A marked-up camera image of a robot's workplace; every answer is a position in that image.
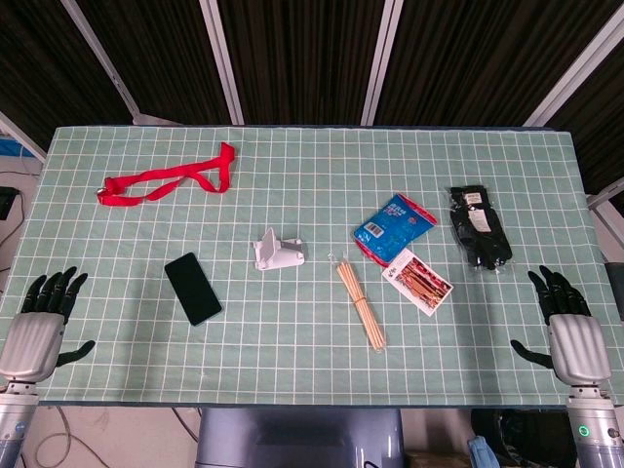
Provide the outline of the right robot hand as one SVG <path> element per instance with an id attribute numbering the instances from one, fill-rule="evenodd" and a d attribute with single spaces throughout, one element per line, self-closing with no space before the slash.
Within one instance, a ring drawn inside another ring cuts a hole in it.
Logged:
<path id="1" fill-rule="evenodd" d="M 527 273 L 547 327 L 550 352 L 528 350 L 512 339 L 514 351 L 526 361 L 552 370 L 570 387 L 598 386 L 611 378 L 601 324 L 592 316 L 581 292 L 559 272 L 544 265 Z"/>

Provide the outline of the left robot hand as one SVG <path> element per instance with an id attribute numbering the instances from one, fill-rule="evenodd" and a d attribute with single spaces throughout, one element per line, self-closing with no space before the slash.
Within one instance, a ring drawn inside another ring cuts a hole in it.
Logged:
<path id="1" fill-rule="evenodd" d="M 74 351 L 60 350 L 77 295 L 87 281 L 72 266 L 39 276 L 28 288 L 9 327 L 1 353 L 1 376 L 10 382 L 36 384 L 55 369 L 84 359 L 96 347 L 88 340 Z"/>

